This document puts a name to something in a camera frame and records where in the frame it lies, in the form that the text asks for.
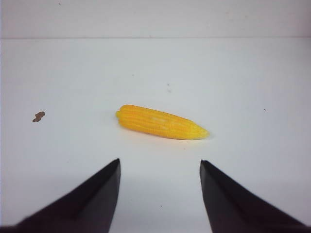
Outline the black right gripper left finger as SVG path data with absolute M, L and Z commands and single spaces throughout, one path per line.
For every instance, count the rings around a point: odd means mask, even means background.
M 113 160 L 68 194 L 2 233 L 107 233 L 117 206 L 121 163 Z

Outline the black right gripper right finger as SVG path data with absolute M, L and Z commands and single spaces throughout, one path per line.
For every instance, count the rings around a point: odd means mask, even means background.
M 200 163 L 203 201 L 214 233 L 309 233 L 311 228 L 267 203 L 206 160 Z

